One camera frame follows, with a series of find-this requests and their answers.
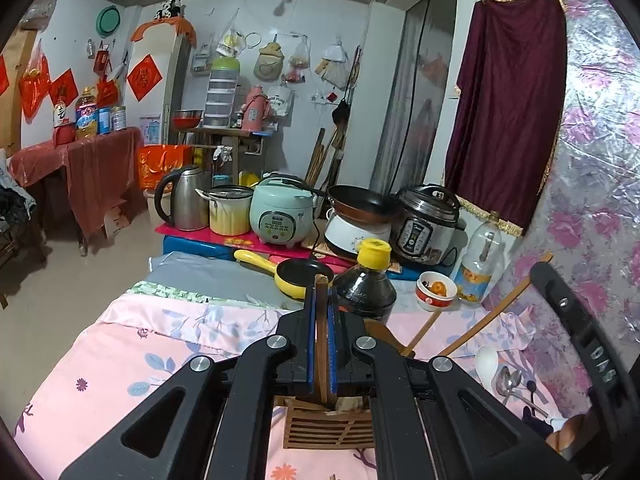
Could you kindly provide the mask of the brown wooden utensil holder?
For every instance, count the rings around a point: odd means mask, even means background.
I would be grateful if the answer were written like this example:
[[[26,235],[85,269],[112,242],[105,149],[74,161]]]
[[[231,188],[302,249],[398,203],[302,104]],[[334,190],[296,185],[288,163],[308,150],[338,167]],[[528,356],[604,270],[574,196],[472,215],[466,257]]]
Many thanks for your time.
[[[310,384],[280,395],[286,408],[283,446],[304,450],[419,445],[421,425],[407,360],[414,352],[380,322],[340,310],[329,280],[314,277],[307,292]]]

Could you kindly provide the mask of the wooden chopstick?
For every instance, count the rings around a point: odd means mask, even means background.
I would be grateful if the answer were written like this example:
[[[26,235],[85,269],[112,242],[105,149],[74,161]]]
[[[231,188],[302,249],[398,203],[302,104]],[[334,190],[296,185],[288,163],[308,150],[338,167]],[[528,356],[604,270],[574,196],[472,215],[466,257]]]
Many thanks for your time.
[[[442,312],[440,312],[440,311],[432,313],[430,318],[424,323],[424,325],[420,328],[420,330],[418,330],[418,332],[413,336],[413,338],[409,342],[408,346],[405,346],[405,349],[402,350],[402,352],[401,352],[402,356],[411,356],[412,355],[412,352],[414,351],[414,349],[416,348],[418,343],[424,338],[426,333],[435,324],[435,322],[438,320],[438,318],[440,317],[441,314],[442,314]]]
[[[439,356],[449,356],[452,352],[457,351],[460,347],[467,344],[471,341],[477,334],[481,333],[495,320],[500,321],[501,315],[506,312],[510,308],[510,305],[513,304],[518,298],[520,298],[521,294],[526,291],[527,287],[530,285],[530,277],[529,271],[533,269],[533,265],[538,262],[549,263],[553,259],[552,252],[545,252],[539,258],[534,257],[532,261],[529,263],[528,270],[523,274],[522,278],[516,284],[510,292],[506,294],[499,302],[495,302],[497,298],[498,292],[500,292],[499,284],[502,282],[502,278],[495,284],[495,286],[491,289],[491,292],[487,296],[489,300],[491,300],[491,310],[487,310],[485,315],[475,323],[471,328],[469,328],[464,334],[458,337],[451,344],[448,344],[446,348],[443,348],[438,352]]]

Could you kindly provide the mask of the black small spoon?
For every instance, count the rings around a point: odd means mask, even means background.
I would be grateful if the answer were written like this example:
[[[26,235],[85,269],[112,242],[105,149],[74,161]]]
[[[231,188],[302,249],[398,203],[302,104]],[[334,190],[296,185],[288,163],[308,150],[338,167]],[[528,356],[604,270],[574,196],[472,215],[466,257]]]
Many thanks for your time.
[[[533,381],[533,379],[529,379],[526,382],[526,389],[529,392],[529,397],[530,397],[530,402],[534,402],[535,400],[535,393],[537,391],[537,385],[536,382]]]

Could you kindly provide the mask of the white ceramic spoon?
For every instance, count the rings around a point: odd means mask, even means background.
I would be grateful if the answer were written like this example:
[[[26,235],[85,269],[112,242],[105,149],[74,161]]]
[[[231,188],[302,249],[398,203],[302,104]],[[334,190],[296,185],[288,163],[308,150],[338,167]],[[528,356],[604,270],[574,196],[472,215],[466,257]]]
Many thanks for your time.
[[[492,382],[498,372],[498,352],[491,346],[483,346],[477,350],[475,356],[475,369],[480,383],[489,392],[492,391]]]

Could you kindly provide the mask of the red white bowl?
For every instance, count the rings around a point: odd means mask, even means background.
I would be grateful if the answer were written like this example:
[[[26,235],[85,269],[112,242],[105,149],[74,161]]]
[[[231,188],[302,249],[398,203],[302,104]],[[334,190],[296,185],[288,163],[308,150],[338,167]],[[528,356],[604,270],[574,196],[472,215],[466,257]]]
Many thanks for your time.
[[[416,281],[416,301],[427,311],[443,311],[449,309],[457,297],[457,286],[448,276],[425,271]]]

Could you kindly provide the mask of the dark soy sauce bottle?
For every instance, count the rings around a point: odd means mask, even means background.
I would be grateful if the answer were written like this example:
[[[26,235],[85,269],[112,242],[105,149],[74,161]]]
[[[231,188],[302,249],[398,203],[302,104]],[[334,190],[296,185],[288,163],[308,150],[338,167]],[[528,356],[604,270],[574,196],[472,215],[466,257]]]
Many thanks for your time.
[[[385,324],[397,299],[386,271],[392,248],[385,240],[366,238],[358,246],[357,264],[333,281],[336,306]]]

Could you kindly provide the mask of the black silver pressure cooker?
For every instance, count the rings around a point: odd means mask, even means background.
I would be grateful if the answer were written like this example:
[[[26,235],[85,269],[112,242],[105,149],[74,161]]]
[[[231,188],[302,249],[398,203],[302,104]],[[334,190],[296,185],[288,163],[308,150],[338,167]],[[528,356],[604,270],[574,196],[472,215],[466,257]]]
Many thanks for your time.
[[[448,252],[460,216],[457,196],[438,184],[407,186],[396,195],[390,244],[402,260],[437,266]]]

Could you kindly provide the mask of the yellow enamel pot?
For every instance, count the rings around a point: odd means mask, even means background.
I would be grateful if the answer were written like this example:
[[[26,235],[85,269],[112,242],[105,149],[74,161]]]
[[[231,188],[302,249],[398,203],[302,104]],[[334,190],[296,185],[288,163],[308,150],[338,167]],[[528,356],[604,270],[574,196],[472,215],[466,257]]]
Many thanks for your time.
[[[222,236],[243,235],[250,232],[250,203],[254,191],[242,185],[221,185],[205,192],[196,189],[198,196],[208,203],[209,229]]]

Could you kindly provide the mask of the mint green rice cooker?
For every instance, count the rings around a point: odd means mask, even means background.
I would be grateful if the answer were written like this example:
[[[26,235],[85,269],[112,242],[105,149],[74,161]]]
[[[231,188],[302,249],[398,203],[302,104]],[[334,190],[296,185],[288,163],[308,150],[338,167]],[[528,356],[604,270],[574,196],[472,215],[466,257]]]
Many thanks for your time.
[[[314,224],[314,192],[299,178],[270,174],[254,187],[250,227],[264,244],[291,248]]]

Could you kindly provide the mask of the copper frying pan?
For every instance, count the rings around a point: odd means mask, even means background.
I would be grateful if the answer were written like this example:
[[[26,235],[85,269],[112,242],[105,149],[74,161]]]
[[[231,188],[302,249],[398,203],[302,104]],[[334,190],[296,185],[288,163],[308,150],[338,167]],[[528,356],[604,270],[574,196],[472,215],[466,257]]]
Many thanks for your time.
[[[398,213],[397,203],[390,196],[383,196],[367,188],[352,185],[333,185],[327,191],[312,188],[296,177],[284,176],[296,188],[327,198],[337,214],[361,223],[390,223]]]

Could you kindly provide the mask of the red gift bag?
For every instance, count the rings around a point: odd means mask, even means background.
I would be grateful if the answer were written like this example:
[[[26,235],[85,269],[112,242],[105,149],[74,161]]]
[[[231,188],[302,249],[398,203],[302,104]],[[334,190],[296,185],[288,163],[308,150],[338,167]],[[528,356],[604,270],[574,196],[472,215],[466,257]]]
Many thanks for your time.
[[[168,172],[192,162],[187,145],[152,144],[137,151],[138,183],[142,190],[154,190]]]

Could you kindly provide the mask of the table with red cover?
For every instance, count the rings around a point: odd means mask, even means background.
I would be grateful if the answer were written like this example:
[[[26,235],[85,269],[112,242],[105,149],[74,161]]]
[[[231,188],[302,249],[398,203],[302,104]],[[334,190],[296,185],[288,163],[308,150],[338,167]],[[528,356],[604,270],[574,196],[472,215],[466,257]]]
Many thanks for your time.
[[[142,146],[137,128],[59,146],[47,141],[16,152],[10,158],[9,172],[19,185],[29,188],[62,171],[79,252],[85,257],[90,236],[104,227],[104,217],[114,207],[124,205],[132,216],[146,207],[137,167]]]

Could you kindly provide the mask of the yellow cooking oil bottle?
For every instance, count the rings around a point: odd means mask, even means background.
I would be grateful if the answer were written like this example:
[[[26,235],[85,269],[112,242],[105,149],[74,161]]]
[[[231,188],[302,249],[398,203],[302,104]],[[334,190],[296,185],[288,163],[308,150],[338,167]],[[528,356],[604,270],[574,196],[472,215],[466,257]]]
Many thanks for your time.
[[[98,134],[98,103],[96,88],[86,87],[75,104],[76,139],[92,138]]]

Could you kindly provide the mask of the stacked steamer with green lid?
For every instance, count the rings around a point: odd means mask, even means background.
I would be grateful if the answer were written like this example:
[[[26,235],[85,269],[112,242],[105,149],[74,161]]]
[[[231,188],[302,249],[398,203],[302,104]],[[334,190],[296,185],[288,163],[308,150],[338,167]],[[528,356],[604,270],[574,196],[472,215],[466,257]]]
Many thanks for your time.
[[[228,128],[234,111],[240,62],[231,56],[220,56],[210,66],[206,99],[202,114],[204,128]]]

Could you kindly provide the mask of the white refrigerator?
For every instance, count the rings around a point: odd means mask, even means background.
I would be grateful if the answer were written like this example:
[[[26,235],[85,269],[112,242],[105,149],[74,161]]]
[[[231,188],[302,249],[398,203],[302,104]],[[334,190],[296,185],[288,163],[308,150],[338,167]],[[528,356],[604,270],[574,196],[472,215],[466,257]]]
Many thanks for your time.
[[[181,107],[195,30],[185,18],[160,18],[140,24],[130,38],[122,104],[129,127],[145,144],[169,142],[171,116]]]

